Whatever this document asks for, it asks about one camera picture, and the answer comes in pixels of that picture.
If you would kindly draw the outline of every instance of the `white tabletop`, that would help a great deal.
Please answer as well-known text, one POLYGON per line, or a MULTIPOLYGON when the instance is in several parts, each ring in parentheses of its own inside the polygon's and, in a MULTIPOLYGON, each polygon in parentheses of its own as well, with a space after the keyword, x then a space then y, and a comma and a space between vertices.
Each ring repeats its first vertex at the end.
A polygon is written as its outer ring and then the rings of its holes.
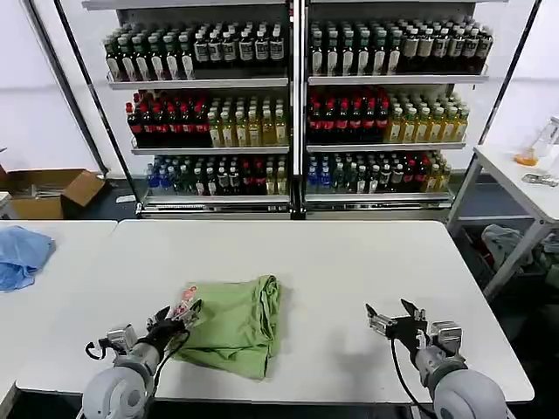
MULTIPOLYGON (((281 345, 261 382, 169 361, 157 396, 253 402, 409 402, 390 344, 368 328, 364 304, 404 315, 406 298, 428 319, 464 329, 471 368, 497 381, 508 401, 534 391, 445 227, 434 222, 125 221, 18 376, 22 389, 80 393, 111 358, 84 346, 107 329, 175 302, 187 281, 247 281, 274 274, 285 287, 281 345)), ((404 377, 428 402, 409 354, 404 377)))
POLYGON ((530 214, 548 223, 559 222, 559 187, 522 181, 525 174, 538 174, 537 168, 522 166, 513 160, 514 152, 496 146, 473 148, 481 165, 530 214))
POLYGON ((35 284, 0 292, 0 403, 9 394, 17 373, 29 359, 43 356, 38 343, 62 302, 84 279, 84 270, 116 227, 115 221, 0 221, 0 229, 20 225, 46 234, 55 250, 35 284))

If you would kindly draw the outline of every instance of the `blue cloth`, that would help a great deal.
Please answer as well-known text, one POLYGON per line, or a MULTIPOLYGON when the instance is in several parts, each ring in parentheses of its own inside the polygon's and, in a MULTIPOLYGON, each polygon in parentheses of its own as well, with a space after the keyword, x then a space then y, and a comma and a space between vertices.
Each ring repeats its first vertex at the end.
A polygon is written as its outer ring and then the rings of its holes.
POLYGON ((51 254, 50 237, 13 226, 0 230, 0 291, 14 291, 35 282, 33 274, 51 254))

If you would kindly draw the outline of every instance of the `cardboard box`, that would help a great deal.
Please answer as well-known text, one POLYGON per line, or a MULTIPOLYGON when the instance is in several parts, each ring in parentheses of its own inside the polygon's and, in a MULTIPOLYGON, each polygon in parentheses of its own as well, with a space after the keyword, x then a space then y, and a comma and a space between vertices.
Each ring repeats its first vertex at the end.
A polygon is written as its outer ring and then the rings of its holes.
POLYGON ((26 220, 75 218, 104 185, 83 168, 5 172, 0 166, 0 190, 10 192, 13 209, 26 220), (55 196, 33 197, 33 189, 52 190, 55 196))

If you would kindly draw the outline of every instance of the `green cloth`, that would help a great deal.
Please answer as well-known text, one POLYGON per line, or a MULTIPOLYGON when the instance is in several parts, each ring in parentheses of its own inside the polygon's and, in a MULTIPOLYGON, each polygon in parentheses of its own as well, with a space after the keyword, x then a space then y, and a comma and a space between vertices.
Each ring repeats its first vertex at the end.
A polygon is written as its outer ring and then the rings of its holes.
POLYGON ((280 308, 276 278, 195 286, 202 300, 199 320, 174 358, 262 380, 274 352, 280 308))

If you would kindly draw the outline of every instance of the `metal shelf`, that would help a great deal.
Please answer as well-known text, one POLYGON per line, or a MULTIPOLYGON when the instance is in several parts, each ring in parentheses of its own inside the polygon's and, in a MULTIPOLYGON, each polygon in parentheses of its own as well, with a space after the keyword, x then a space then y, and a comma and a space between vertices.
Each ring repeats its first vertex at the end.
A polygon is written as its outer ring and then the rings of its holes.
POLYGON ((153 81, 112 81, 108 86, 113 90, 170 90, 170 89, 242 89, 259 87, 286 87, 287 77, 261 79, 198 79, 198 80, 153 80, 153 81))
POLYGON ((363 86, 363 85, 476 85, 489 80, 470 74, 396 74, 383 76, 311 76, 309 86, 363 86))
POLYGON ((196 195, 167 195, 146 196, 144 204, 147 205, 191 205, 191 206, 250 206, 250 205, 288 205, 291 202, 289 195, 266 196, 196 196, 196 195))
POLYGON ((431 193, 386 193, 386 194, 307 194, 305 201, 313 204, 379 204, 379 203, 440 203, 450 202, 449 192, 431 193))
POLYGON ((460 150, 465 142, 435 142, 414 144, 339 144, 333 146, 309 145, 309 153, 358 153, 367 151, 424 151, 424 150, 460 150))
POLYGON ((133 155, 286 155, 289 146, 223 148, 132 148, 133 155))
POLYGON ((284 3, 281 0, 85 0, 81 5, 87 10, 125 10, 284 3))

